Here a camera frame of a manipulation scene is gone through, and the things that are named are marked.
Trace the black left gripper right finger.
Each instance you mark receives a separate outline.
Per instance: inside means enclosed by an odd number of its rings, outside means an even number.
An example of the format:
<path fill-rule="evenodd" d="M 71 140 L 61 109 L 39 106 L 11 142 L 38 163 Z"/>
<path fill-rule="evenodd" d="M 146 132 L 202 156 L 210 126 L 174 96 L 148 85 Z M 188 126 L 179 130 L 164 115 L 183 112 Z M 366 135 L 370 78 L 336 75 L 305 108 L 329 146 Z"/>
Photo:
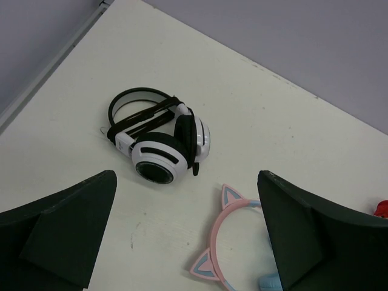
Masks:
<path fill-rule="evenodd" d="M 262 170 L 258 192 L 283 290 L 387 290 L 387 220 Z"/>

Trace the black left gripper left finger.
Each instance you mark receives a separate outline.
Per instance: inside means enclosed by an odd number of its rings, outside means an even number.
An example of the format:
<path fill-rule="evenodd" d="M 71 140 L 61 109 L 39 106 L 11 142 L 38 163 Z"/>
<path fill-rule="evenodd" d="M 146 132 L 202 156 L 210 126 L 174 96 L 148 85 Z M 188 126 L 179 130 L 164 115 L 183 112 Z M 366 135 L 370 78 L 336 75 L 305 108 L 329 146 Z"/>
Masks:
<path fill-rule="evenodd" d="M 88 288 L 117 176 L 105 170 L 1 213 L 1 290 Z"/>

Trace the pink blue cat-ear headphones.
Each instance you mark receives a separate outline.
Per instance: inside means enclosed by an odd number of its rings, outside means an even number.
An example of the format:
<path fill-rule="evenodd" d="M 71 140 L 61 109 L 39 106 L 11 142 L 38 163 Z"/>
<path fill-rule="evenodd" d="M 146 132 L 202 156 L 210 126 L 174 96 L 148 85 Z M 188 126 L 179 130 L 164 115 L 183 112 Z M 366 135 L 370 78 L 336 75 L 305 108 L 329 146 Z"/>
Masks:
<path fill-rule="evenodd" d="M 223 184 L 204 245 L 188 275 L 222 290 L 282 290 L 259 194 Z"/>

